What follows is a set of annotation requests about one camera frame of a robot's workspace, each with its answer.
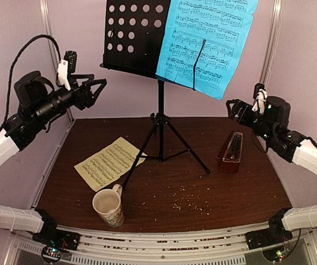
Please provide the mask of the red wooden metronome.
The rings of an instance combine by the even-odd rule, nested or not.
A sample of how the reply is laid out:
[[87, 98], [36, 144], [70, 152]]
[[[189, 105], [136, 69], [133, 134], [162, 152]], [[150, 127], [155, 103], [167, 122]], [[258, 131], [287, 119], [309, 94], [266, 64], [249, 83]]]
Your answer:
[[238, 172], [241, 163], [242, 146], [243, 133], [231, 131], [217, 156], [217, 166], [220, 173], [235, 174]]

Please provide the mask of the black music stand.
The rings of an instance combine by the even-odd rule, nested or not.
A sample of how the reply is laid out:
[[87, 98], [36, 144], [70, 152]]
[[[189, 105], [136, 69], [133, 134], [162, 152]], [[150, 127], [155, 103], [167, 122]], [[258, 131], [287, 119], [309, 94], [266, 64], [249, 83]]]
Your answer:
[[[123, 187], [127, 186], [142, 158], [164, 162], [189, 152], [207, 174], [211, 172], [174, 128], [171, 118], [164, 113], [164, 85], [167, 80], [156, 75], [156, 68], [170, 4], [170, 1], [107, 1], [106, 3], [101, 67], [152, 78], [158, 82], [158, 111], [150, 115], [153, 125], [123, 181]], [[185, 146], [184, 150], [168, 157], [164, 157], [165, 126], [168, 126]], [[152, 157], [145, 155], [144, 151], [155, 133], [159, 134], [159, 151], [157, 156]]]

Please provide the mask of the yellow sheet music page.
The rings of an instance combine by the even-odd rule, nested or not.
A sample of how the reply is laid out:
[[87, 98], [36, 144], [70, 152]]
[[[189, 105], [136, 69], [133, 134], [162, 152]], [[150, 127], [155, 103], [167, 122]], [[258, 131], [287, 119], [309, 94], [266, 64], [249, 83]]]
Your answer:
[[98, 192], [127, 173], [138, 153], [137, 147], [120, 137], [74, 168], [87, 185]]

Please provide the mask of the blue sheet music page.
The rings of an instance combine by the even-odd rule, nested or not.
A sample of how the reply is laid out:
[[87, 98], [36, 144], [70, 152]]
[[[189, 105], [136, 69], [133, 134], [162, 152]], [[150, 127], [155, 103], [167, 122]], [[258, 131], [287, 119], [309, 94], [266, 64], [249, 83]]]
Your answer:
[[171, 1], [156, 74], [221, 100], [248, 38], [258, 1]]

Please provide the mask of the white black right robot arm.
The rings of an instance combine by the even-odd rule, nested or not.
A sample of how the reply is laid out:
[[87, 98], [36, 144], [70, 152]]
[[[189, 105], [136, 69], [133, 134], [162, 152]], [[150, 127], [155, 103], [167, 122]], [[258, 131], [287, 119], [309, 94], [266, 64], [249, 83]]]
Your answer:
[[[291, 106], [284, 99], [257, 96], [254, 105], [232, 99], [226, 106], [229, 118], [249, 127], [265, 141], [267, 149], [317, 175], [317, 143], [310, 136], [288, 129]], [[286, 231], [317, 228], [317, 205], [282, 209], [269, 221], [269, 226], [264, 238], [272, 244], [277, 243]]]

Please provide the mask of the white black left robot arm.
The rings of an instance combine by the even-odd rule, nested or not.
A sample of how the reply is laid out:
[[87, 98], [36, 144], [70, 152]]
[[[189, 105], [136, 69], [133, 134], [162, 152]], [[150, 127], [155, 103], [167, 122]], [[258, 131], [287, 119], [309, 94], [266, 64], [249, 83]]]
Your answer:
[[[16, 114], [2, 125], [0, 131], [0, 166], [24, 150], [41, 131], [49, 132], [51, 124], [75, 106], [79, 110], [94, 105], [106, 79], [94, 75], [71, 75], [70, 87], [54, 89], [40, 71], [23, 76], [14, 85], [19, 99]], [[0, 229], [39, 234], [49, 245], [61, 240], [56, 222], [44, 210], [23, 210], [0, 205]]]

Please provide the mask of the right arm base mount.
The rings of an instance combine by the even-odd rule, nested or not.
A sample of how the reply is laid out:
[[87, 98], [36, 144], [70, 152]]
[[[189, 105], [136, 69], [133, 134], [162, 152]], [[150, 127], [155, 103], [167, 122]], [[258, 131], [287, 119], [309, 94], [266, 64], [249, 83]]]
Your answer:
[[262, 249], [265, 260], [276, 263], [283, 261], [291, 252], [290, 231], [267, 228], [245, 234], [249, 250]]

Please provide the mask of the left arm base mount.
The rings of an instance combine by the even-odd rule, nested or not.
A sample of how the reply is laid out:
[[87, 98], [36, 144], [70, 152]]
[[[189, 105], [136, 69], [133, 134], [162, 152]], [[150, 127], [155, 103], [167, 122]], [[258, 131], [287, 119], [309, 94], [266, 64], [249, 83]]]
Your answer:
[[70, 251], [76, 251], [80, 234], [65, 230], [42, 229], [39, 233], [31, 233], [32, 239], [42, 243], [41, 258], [48, 264], [54, 264], [64, 258]]

